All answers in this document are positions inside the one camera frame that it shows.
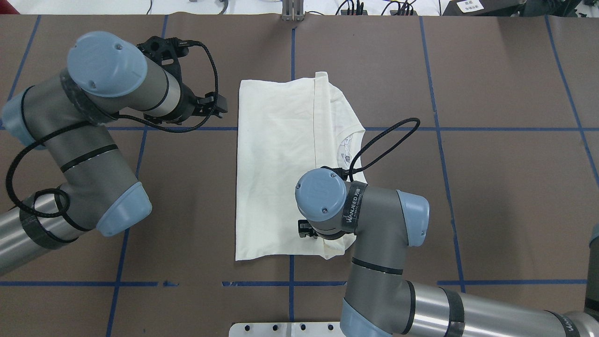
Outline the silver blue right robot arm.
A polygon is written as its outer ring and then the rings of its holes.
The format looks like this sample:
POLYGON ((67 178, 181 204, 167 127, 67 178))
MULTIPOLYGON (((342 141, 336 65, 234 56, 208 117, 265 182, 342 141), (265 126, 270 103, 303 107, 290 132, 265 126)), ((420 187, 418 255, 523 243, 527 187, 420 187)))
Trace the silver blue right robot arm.
POLYGON ((588 277, 584 309, 526 308, 409 279, 425 241, 430 204, 402 190, 347 181, 340 169, 310 170, 294 189, 298 233, 354 237, 339 326, 347 337, 596 337, 598 276, 588 277))

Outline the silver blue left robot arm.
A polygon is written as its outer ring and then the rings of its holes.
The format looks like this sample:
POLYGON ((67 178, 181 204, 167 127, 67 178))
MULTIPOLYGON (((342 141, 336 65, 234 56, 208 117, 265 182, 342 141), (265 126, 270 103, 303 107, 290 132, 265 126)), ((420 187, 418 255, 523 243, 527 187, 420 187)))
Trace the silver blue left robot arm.
POLYGON ((1 274, 97 230, 124 232, 152 212, 143 184, 106 128, 126 119, 187 133, 227 113, 207 45, 152 36, 131 44, 106 31, 80 36, 66 68, 4 105, 7 132, 24 145, 8 167, 13 208, 1 216, 1 274), (25 156, 47 150, 66 181, 26 198, 14 177, 25 156))

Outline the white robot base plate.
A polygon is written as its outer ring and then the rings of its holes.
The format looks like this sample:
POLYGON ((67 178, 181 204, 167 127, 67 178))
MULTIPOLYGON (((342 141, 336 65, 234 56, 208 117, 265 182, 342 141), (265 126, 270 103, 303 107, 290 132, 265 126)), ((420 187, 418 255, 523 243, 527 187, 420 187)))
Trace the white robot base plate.
POLYGON ((339 322, 235 323, 229 337, 344 337, 339 322))

